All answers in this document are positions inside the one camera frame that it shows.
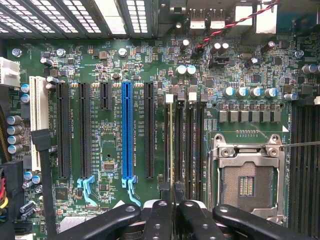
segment blue pcie slot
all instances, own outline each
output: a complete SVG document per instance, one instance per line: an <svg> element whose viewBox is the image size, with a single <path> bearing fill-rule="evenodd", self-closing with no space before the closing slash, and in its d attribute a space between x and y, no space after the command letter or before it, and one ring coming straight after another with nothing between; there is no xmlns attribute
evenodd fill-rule
<svg viewBox="0 0 320 240"><path fill-rule="evenodd" d="M131 82L122 83L122 179L133 178L133 89Z"/></svg>

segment yellow wire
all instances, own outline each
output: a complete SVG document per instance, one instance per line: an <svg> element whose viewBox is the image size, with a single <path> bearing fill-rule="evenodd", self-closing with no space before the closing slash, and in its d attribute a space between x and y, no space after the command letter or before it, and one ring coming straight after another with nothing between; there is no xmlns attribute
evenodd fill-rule
<svg viewBox="0 0 320 240"><path fill-rule="evenodd" d="M5 197L4 203L0 206L0 209L4 209L8 205L8 197Z"/></svg>

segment red wire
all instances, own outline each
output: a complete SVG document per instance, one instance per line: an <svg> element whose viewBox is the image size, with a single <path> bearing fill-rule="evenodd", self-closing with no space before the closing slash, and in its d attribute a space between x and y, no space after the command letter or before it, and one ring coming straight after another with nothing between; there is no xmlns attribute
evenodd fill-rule
<svg viewBox="0 0 320 240"><path fill-rule="evenodd" d="M1 191L0 191L0 199L2 198L2 196L5 193L5 178L1 179Z"/></svg>
<svg viewBox="0 0 320 240"><path fill-rule="evenodd" d="M274 4L277 4L277 3L279 3L280 1L281 1L281 0L276 0L276 1L274 2ZM214 31L213 33L211 33L210 36L208 36L208 37L206 37L205 39L203 39L203 42L202 42L200 45L198 45L197 47L198 47L198 48L202 48L206 42L210 41L210 38L211 38L211 37L222 33L224 29L226 29L226 28L233 28L235 25L238 24L238 22L242 22L242 21L251 19L251 18L253 18L253 16L256 16L256 15L258 15L258 14L262 14L263 12L265 12L265 11L267 11L267 10L270 10L270 9L273 8L273 7L274 7L274 5L268 6L268 7L266 7L265 9L260 9L259 11L255 12L255 14L252 15L252 16L247 16L247 17L241 18L239 21L237 21L237 22L235 22L235 23L231 23L231 24L225 25L222 29L220 29L220 30L218 30L218 31Z"/></svg>

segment pcie slot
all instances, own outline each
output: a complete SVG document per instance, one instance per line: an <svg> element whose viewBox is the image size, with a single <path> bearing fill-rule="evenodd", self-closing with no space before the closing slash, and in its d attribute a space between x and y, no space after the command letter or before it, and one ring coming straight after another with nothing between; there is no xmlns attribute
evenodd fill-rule
<svg viewBox="0 0 320 240"><path fill-rule="evenodd" d="M56 86L56 137L58 177L60 179L67 179L71 174L69 106L69 85L65 82L59 82Z"/></svg>
<svg viewBox="0 0 320 240"><path fill-rule="evenodd" d="M192 104L188 103L185 113L185 197L193 199L194 107Z"/></svg>
<svg viewBox="0 0 320 240"><path fill-rule="evenodd" d="M155 175L155 98L152 82L144 83L144 141L145 178L153 179Z"/></svg>
<svg viewBox="0 0 320 240"><path fill-rule="evenodd" d="M205 104L198 104L196 128L195 199L203 201Z"/></svg>
<svg viewBox="0 0 320 240"><path fill-rule="evenodd" d="M49 93L45 88L46 79L41 76L29 76L30 93L30 130L49 128ZM32 170L40 171L40 154L31 142Z"/></svg>
<svg viewBox="0 0 320 240"><path fill-rule="evenodd" d="M90 84L79 83L80 178L92 175L91 169L91 101Z"/></svg>
<svg viewBox="0 0 320 240"><path fill-rule="evenodd" d="M176 102L175 107L175 159L174 159L174 181L183 181L182 167L184 158L184 124L183 124L183 102Z"/></svg>
<svg viewBox="0 0 320 240"><path fill-rule="evenodd" d="M122 179L133 178L133 87L122 83Z"/></svg>
<svg viewBox="0 0 320 240"><path fill-rule="evenodd" d="M112 110L112 83L100 83L100 108Z"/></svg>

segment wire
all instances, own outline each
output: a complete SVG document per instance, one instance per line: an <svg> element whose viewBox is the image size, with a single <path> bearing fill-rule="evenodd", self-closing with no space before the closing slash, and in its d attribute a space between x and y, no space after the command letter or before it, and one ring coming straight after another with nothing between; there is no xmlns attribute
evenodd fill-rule
<svg viewBox="0 0 320 240"><path fill-rule="evenodd" d="M200 45L198 45L198 48L203 48L205 46L207 46L210 42L211 37L221 34L224 30L228 29L228 28L233 28L235 25L237 25L238 23L244 22L245 20L251 19L256 15L262 14L263 12L270 10L273 8L274 5L277 5L281 0L276 0L274 3L271 3L268 7L264 8L264 9L260 9L259 11L252 13L251 15L241 18L238 21L235 21L231 24L227 24L225 25L223 28L220 28L218 31L214 31L213 33L211 33L210 36L207 36L205 39L203 39L202 43Z"/></svg>
<svg viewBox="0 0 320 240"><path fill-rule="evenodd" d="M0 209L4 209L8 205L8 202L9 202L8 198L5 197L4 204L0 206Z"/></svg>

